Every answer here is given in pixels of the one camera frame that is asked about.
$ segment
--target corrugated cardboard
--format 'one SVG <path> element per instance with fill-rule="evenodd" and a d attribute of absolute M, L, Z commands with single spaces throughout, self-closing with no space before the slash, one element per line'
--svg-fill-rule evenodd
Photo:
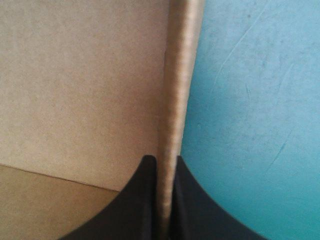
<path fill-rule="evenodd" d="M 116 195 L 0 166 L 0 239 L 56 240 L 92 218 Z"/>
<path fill-rule="evenodd" d="M 0 164 L 120 190 L 155 154 L 168 0 L 4 0 Z"/>

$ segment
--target blue painted wall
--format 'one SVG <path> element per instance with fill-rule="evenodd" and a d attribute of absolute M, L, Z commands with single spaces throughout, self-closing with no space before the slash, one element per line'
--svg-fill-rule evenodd
<path fill-rule="evenodd" d="M 320 240 L 320 1 L 207 0 L 182 156 L 271 240 Z"/>

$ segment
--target tan fabric strip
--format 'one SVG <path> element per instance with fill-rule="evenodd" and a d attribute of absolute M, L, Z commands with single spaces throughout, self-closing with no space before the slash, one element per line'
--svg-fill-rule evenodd
<path fill-rule="evenodd" d="M 171 0 L 164 62 L 164 102 L 157 152 L 158 239 L 168 237 L 173 181 L 180 154 L 204 0 Z"/>

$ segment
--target black plastic object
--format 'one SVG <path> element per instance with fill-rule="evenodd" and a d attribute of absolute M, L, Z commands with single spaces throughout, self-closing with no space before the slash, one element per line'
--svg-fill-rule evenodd
<path fill-rule="evenodd" d="M 171 240 L 266 240 L 215 203 L 180 156 L 174 180 L 170 235 Z"/>
<path fill-rule="evenodd" d="M 60 240 L 154 239 L 156 159 L 146 155 L 119 195 L 100 213 Z"/>

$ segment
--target brown cardboard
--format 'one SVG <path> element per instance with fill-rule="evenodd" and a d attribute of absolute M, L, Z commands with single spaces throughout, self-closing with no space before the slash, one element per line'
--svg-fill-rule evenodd
<path fill-rule="evenodd" d="M 4 0 L 0 164 L 120 190 L 155 154 L 168 0 Z"/>
<path fill-rule="evenodd" d="M 168 239 L 173 183 L 205 0 L 170 1 L 157 150 L 157 239 Z"/>
<path fill-rule="evenodd" d="M 56 240 L 96 215 L 117 194 L 0 166 L 0 239 Z"/>

